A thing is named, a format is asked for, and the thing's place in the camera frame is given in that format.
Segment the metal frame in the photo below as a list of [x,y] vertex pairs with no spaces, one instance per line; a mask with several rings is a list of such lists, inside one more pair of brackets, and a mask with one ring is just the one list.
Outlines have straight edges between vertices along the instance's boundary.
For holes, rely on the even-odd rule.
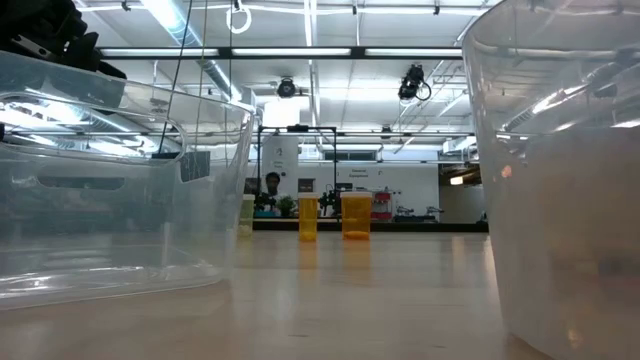
[[[122,51],[136,51],[136,50],[178,50],[177,47],[99,47],[98,50],[122,50]],[[273,54],[273,55],[236,55],[233,50],[241,49],[297,49],[300,51],[309,49],[349,49],[348,54],[344,55],[296,55],[296,54]],[[366,50],[377,49],[391,49],[391,50],[428,50],[428,51],[460,51],[460,55],[372,55],[366,54]],[[200,50],[203,48],[185,48],[185,50]],[[207,51],[217,51],[217,55],[207,55]],[[391,46],[376,46],[376,47],[364,47],[364,46],[287,46],[287,47],[204,47],[204,56],[200,54],[189,55],[108,55],[103,54],[103,60],[271,60],[271,59],[302,59],[302,60],[315,60],[315,59],[328,59],[328,60],[462,60],[462,49],[460,47],[453,46],[440,46],[440,47],[391,47]]]
[[257,186],[257,190],[258,190],[258,194],[260,195],[260,193],[262,192],[262,174],[261,174],[261,164],[262,164],[262,156],[261,156],[261,150],[262,150],[262,133],[264,132],[264,130],[274,130],[275,132],[273,132],[273,136],[278,136],[280,135],[280,130],[287,130],[286,134],[302,134],[303,136],[305,134],[309,133],[309,130],[316,130],[318,135],[321,135],[323,130],[328,130],[330,132],[333,132],[333,189],[336,189],[336,183],[338,182],[338,129],[335,126],[304,126],[302,128],[297,128],[297,127],[269,127],[269,126],[258,126],[258,157],[257,157],[257,162],[258,162],[258,186]]

